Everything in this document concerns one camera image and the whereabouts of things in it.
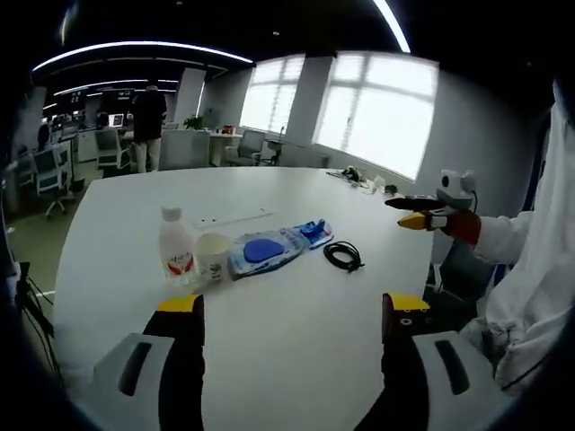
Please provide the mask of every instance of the column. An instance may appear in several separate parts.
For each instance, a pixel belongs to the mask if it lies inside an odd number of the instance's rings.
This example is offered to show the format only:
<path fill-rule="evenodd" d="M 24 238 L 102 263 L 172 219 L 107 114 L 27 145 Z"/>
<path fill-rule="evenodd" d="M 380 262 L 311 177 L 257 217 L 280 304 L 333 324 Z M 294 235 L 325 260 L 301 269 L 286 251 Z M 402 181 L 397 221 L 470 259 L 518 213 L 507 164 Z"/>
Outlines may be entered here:
<path fill-rule="evenodd" d="M 327 93 L 333 57 L 307 57 L 297 83 L 296 96 L 289 114 L 286 141 L 310 145 Z"/>
<path fill-rule="evenodd" d="M 196 115 L 201 87 L 204 84 L 206 71 L 186 68 L 181 74 L 180 85 L 176 93 L 176 108 L 173 121 L 183 124 L 185 119 Z"/>

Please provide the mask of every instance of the coiled cable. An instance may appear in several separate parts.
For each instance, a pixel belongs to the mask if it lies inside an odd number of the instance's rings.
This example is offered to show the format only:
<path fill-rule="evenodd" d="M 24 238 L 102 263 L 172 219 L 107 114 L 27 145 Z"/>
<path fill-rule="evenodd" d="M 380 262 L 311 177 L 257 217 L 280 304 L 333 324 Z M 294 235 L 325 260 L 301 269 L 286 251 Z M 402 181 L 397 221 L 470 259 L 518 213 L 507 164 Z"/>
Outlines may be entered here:
<path fill-rule="evenodd" d="M 334 256 L 335 253 L 347 254 L 351 257 L 351 260 L 339 260 Z M 347 241 L 337 241 L 327 244 L 323 247 L 323 255 L 333 266 L 345 269 L 348 272 L 353 272 L 356 269 L 365 266 L 361 263 L 358 249 L 352 243 Z"/>

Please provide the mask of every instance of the black cable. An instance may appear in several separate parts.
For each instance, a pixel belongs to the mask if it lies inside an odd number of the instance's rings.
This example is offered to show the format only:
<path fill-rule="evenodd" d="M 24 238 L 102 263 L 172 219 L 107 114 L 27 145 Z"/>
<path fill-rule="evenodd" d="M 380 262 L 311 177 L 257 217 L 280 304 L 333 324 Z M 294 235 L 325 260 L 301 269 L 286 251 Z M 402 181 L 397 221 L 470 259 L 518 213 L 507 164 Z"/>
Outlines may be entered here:
<path fill-rule="evenodd" d="M 46 301 L 48 301 L 50 303 L 50 305 L 54 306 L 54 303 L 51 302 L 47 296 L 44 295 L 44 292 L 42 292 L 38 286 L 36 286 L 36 283 L 34 283 L 34 280 L 32 280 L 31 277 L 28 277 L 28 279 L 31 281 L 32 285 L 38 291 L 38 293 L 42 296 L 42 298 L 44 298 Z"/>
<path fill-rule="evenodd" d="M 30 325 L 32 326 L 34 331 L 36 331 L 36 335 L 38 335 L 38 339 L 40 340 L 40 343 L 42 343 L 42 349 L 44 350 L 44 356 L 46 357 L 46 359 L 48 359 L 48 363 L 49 363 L 50 367 L 52 368 L 52 370 L 54 370 L 54 365 L 52 364 L 52 361 L 50 359 L 48 351 L 46 350 L 46 343 L 44 343 L 44 338 L 40 335 L 40 331 L 38 330 L 38 328 L 36 328 L 36 324 L 34 323 L 33 318 L 28 314 L 28 310 L 26 310 L 25 308 L 23 310 L 24 310 L 24 314 L 26 315 L 26 318 L 30 322 Z"/>
<path fill-rule="evenodd" d="M 339 260 L 334 254 L 343 253 L 351 257 L 350 261 Z M 347 241 L 337 241 L 331 244 L 327 244 L 323 247 L 323 255 L 330 261 L 330 263 L 338 268 L 345 269 L 348 272 L 353 272 L 358 268 L 364 266 L 361 263 L 361 257 L 359 256 L 359 251 L 356 247 Z"/>
<path fill-rule="evenodd" d="M 477 200 L 477 193 L 475 193 L 475 190 L 472 191 L 473 196 L 475 197 L 475 205 L 473 206 L 473 213 L 477 213 L 477 204 L 479 203 Z"/>
<path fill-rule="evenodd" d="M 44 310 L 42 309 L 42 306 L 40 305 L 40 301 L 38 300 L 38 296 L 36 296 L 34 294 L 34 291 L 31 289 L 30 290 L 32 296 L 34 297 L 34 300 L 36 301 L 36 304 L 38 305 L 38 308 L 40 309 L 40 312 L 42 313 L 42 315 L 44 315 Z M 52 348 L 52 343 L 50 343 L 49 340 L 49 336 L 46 333 L 46 331 L 42 328 L 42 326 L 40 325 L 40 330 L 42 331 L 42 334 L 44 335 L 44 338 L 46 339 L 46 343 L 48 344 L 48 351 L 49 351 L 49 358 L 51 360 L 52 363 L 52 369 L 54 370 L 54 372 L 57 375 L 57 378 L 59 379 L 60 383 L 62 383 L 64 381 L 64 378 L 62 377 L 62 373 L 60 371 L 60 365 L 58 364 L 58 361 L 56 360 L 56 354 L 54 353 L 54 349 Z"/>

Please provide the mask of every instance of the black ceiling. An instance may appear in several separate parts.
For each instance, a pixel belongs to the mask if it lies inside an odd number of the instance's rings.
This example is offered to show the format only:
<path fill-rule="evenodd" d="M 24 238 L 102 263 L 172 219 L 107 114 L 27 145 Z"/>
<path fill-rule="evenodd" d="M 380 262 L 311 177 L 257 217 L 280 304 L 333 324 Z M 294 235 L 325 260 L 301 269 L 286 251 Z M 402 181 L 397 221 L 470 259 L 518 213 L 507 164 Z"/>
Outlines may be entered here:
<path fill-rule="evenodd" d="M 34 64 L 74 48 L 118 40 L 189 43 L 254 61 L 302 52 L 329 55 L 346 49 L 400 52 L 372 0 L 55 3 L 40 6 L 45 20 L 28 36 Z M 544 5 L 495 0 L 388 0 L 388 4 L 414 56 L 436 60 L 443 69 L 487 85 L 520 107 L 539 110 L 550 100 L 548 48 L 556 25 Z M 62 45 L 60 25 L 66 11 Z M 147 59 L 118 59 L 127 57 Z M 206 68 L 208 77 L 219 74 L 222 67 L 249 67 L 230 58 L 185 49 L 111 48 L 46 66 L 33 80 L 55 92 L 115 79 L 178 79 L 186 66 L 153 57 L 199 63 L 196 66 Z"/>

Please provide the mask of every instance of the bottle cap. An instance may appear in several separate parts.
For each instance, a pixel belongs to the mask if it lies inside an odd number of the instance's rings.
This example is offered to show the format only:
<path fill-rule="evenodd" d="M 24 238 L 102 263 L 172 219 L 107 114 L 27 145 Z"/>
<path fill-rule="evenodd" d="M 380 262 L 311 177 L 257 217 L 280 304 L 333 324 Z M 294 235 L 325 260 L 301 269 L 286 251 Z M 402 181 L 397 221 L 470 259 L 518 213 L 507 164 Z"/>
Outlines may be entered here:
<path fill-rule="evenodd" d="M 181 208 L 166 208 L 162 207 L 162 219 L 166 222 L 175 222 L 180 220 Z"/>

